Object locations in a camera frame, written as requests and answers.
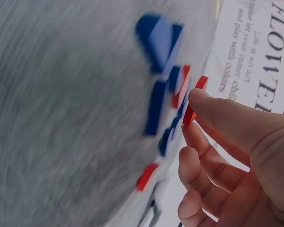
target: red game piece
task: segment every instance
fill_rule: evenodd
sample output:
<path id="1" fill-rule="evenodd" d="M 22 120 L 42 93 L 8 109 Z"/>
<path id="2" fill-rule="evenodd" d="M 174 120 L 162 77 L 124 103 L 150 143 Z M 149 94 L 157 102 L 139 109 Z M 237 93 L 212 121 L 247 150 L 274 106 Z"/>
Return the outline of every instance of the red game piece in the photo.
<path id="1" fill-rule="evenodd" d="M 158 168 L 159 168 L 159 165 L 157 163 L 151 164 L 150 166 L 146 168 L 141 179 L 139 180 L 138 187 L 137 187 L 138 191 L 144 192 L 147 189 L 148 184 L 152 180 Z"/>
<path id="2" fill-rule="evenodd" d="M 183 67 L 184 82 L 183 82 L 182 88 L 178 94 L 173 96 L 172 105 L 177 110 L 180 108 L 184 100 L 185 94 L 190 85 L 190 69 L 191 67 L 189 65 L 185 65 Z"/>
<path id="3" fill-rule="evenodd" d="M 202 89 L 203 91 L 206 90 L 208 84 L 208 77 L 204 77 L 202 76 L 197 85 L 195 86 L 196 88 Z M 195 112 L 191 109 L 190 105 L 188 105 L 185 115 L 184 115 L 184 119 L 183 119 L 183 124 L 190 126 L 191 123 L 195 120 L 195 118 L 197 117 L 197 115 L 195 114 Z"/>

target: hand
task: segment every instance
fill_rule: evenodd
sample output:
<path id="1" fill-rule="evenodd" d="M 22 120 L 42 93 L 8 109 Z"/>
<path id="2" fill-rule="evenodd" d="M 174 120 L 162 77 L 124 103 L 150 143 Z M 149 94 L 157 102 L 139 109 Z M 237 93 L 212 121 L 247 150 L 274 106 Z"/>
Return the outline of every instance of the hand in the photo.
<path id="1" fill-rule="evenodd" d="M 230 165 L 196 124 L 183 126 L 187 147 L 180 151 L 179 177 L 188 193 L 178 215 L 184 226 L 284 227 L 284 115 L 199 89 L 190 92 L 189 104 L 203 130 L 251 171 Z"/>

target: gray fabric surface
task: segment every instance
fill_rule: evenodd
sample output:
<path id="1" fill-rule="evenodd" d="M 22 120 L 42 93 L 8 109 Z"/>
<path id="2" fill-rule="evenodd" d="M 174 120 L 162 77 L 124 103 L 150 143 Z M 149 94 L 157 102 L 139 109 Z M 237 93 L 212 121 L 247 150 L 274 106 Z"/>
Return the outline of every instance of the gray fabric surface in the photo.
<path id="1" fill-rule="evenodd" d="M 156 157 L 155 78 L 134 36 L 154 11 L 185 24 L 203 72 L 214 0 L 0 0 L 0 227 L 101 227 Z"/>

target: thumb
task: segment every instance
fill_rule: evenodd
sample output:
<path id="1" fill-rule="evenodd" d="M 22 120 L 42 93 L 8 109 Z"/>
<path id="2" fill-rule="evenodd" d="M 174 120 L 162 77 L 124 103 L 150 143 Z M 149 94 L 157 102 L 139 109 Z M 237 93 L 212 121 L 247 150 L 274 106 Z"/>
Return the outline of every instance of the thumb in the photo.
<path id="1" fill-rule="evenodd" d="M 284 115 L 212 98 L 200 89 L 190 92 L 189 104 L 204 124 L 250 154 L 265 192 L 284 211 Z"/>

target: blue game piece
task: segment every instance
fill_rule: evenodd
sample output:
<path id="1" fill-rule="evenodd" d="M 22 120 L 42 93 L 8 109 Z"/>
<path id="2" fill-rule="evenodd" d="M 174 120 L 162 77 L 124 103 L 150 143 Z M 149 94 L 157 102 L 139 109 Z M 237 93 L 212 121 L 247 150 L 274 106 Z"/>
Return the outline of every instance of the blue game piece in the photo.
<path id="1" fill-rule="evenodd" d="M 162 157 L 168 156 L 168 148 L 169 148 L 170 142 L 172 141 L 173 134 L 174 134 L 173 127 L 166 129 L 158 144 L 159 151 Z"/>
<path id="2" fill-rule="evenodd" d="M 169 76 L 169 92 L 178 94 L 184 83 L 183 67 L 174 66 Z"/>
<path id="3" fill-rule="evenodd" d="M 170 54 L 169 54 L 169 59 L 165 65 L 164 73 L 169 74 L 171 71 L 172 67 L 175 65 L 177 57 L 179 55 L 182 43 L 183 43 L 183 38 L 184 38 L 184 29 L 183 26 L 173 24 L 173 29 L 172 29 L 172 43 L 170 47 Z"/>
<path id="4" fill-rule="evenodd" d="M 171 128 L 174 129 L 173 133 L 171 135 L 171 140 L 174 140 L 174 138 L 177 135 L 181 125 L 182 125 L 181 118 L 179 116 L 176 116 L 174 118 L 172 124 L 171 124 Z"/>
<path id="5" fill-rule="evenodd" d="M 158 133 L 162 112 L 167 98 L 169 83 L 167 81 L 157 81 L 151 94 L 151 104 L 146 124 L 145 134 L 155 136 Z"/>
<path id="6" fill-rule="evenodd" d="M 147 14 L 138 21 L 136 33 L 153 72 L 168 75 L 182 44 L 183 27 L 173 25 L 166 17 Z"/>
<path id="7" fill-rule="evenodd" d="M 178 114 L 177 116 L 179 118 L 183 118 L 184 117 L 184 114 L 185 114 L 185 110 L 188 106 L 188 92 L 185 94 L 185 98 L 183 99 L 183 102 L 178 110 Z"/>
<path id="8" fill-rule="evenodd" d="M 164 71 L 172 43 L 172 23 L 160 15 L 144 15 L 137 23 L 136 33 L 151 63 L 152 70 Z"/>

